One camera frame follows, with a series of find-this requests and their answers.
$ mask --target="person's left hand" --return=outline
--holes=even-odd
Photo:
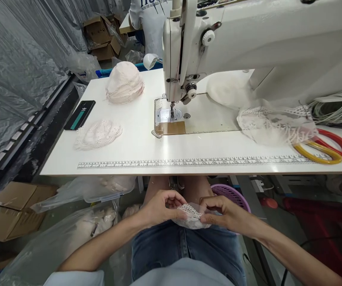
[[[166,208],[166,203],[171,207],[179,207],[186,204],[186,200],[174,190],[159,190],[152,199],[145,204],[137,213],[138,219],[147,228],[160,224],[170,219],[186,220],[187,215],[178,209]]]

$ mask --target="scissors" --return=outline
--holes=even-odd
[[[323,130],[323,129],[317,129],[319,134],[324,135],[330,139],[332,139],[334,142],[336,142],[338,145],[341,146],[342,149],[342,138],[339,137],[338,135]],[[294,149],[296,149],[298,151],[298,153],[300,153],[301,155],[303,155],[304,157],[320,163],[320,164],[328,164],[328,165],[332,165],[332,164],[338,164],[342,162],[342,150],[337,150],[334,147],[330,146],[329,144],[327,144],[326,142],[324,142],[321,138],[315,136],[313,137],[311,140],[305,142],[306,145],[309,145],[315,149],[318,149],[319,151],[329,155],[332,160],[325,160],[325,159],[321,159],[318,158],[312,154],[310,154],[309,152],[307,152],[301,145],[295,145]]]

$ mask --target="plastic basket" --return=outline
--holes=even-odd
[[[224,184],[216,184],[216,185],[212,185],[211,189],[216,195],[223,195],[227,197],[228,199],[230,199],[235,204],[241,206],[247,212],[249,213],[251,212],[248,202],[243,197],[243,195],[240,194],[235,188],[232,188]]]

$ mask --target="jeans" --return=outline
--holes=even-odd
[[[168,220],[141,231],[133,239],[132,280],[188,257],[221,272],[234,285],[243,286],[246,279],[239,248],[237,235],[222,227],[190,230]]]

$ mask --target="sewing machine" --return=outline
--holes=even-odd
[[[155,136],[239,129],[236,112],[198,92],[218,72],[234,71],[250,99],[281,106],[341,91],[342,0],[219,0],[201,9],[198,0],[174,0],[163,70]]]

